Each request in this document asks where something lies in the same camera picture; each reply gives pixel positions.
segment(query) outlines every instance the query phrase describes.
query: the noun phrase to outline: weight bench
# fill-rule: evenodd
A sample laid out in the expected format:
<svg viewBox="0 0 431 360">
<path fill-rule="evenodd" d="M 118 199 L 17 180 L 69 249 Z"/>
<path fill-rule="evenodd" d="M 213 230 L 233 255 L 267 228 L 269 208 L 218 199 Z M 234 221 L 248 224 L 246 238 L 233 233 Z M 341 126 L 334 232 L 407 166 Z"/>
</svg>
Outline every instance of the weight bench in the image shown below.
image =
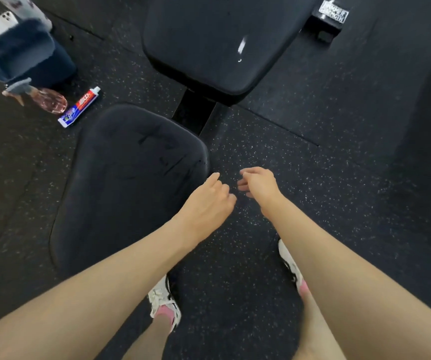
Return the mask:
<svg viewBox="0 0 431 360">
<path fill-rule="evenodd" d="M 347 13 L 332 0 L 152 0 L 142 45 L 156 69 L 231 105 L 310 17 L 337 35 Z M 104 110 L 77 144 L 50 236 L 55 266 L 74 275 L 158 229 L 208 174 L 206 146 L 176 122 L 131 104 Z"/>
</svg>

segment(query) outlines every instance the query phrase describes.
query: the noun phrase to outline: white sneaker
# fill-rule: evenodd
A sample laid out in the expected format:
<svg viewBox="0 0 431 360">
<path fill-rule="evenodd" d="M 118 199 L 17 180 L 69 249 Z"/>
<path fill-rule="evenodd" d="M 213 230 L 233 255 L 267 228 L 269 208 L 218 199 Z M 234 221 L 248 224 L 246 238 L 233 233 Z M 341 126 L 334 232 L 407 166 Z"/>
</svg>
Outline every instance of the white sneaker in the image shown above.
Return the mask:
<svg viewBox="0 0 431 360">
<path fill-rule="evenodd" d="M 292 259 L 291 253 L 289 252 L 289 250 L 287 250 L 287 247 L 282 242 L 282 239 L 279 239 L 278 245 L 279 245 L 279 255 L 282 258 L 282 261 L 284 262 L 287 269 L 289 269 L 290 272 L 292 273 L 293 281 L 296 283 L 297 290 L 299 290 L 299 287 L 303 283 L 303 279 L 304 279 L 303 275 L 301 274 L 301 271 L 297 267 L 294 259 Z"/>
<path fill-rule="evenodd" d="M 159 282 L 154 286 L 154 288 L 151 289 L 147 297 L 149 297 L 149 302 L 152 306 L 152 318 L 154 318 L 154 316 L 156 315 L 156 312 L 159 307 L 163 305 L 167 306 L 174 312 L 174 321 L 172 322 L 172 328 L 170 329 L 170 331 L 172 332 L 181 321 L 182 314 L 181 310 L 179 309 L 179 306 L 177 305 L 176 301 L 174 300 L 174 297 L 171 294 L 171 290 L 169 289 L 169 279 L 167 278 L 167 275 L 163 276 L 162 279 L 159 280 Z"/>
</svg>

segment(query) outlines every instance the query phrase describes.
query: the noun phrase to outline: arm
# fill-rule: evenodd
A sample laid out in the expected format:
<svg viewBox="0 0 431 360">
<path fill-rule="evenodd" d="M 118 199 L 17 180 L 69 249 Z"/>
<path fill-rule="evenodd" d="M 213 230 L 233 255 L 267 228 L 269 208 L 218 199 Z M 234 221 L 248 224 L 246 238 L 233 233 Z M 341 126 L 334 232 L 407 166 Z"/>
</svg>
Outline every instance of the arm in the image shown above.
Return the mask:
<svg viewBox="0 0 431 360">
<path fill-rule="evenodd" d="M 214 173 L 174 218 L 0 320 L 0 359 L 93 359 L 137 304 L 229 216 L 236 198 Z"/>
<path fill-rule="evenodd" d="M 241 174 L 239 190 L 274 225 L 349 360 L 431 359 L 429 307 L 286 199 L 271 171 Z"/>
</svg>

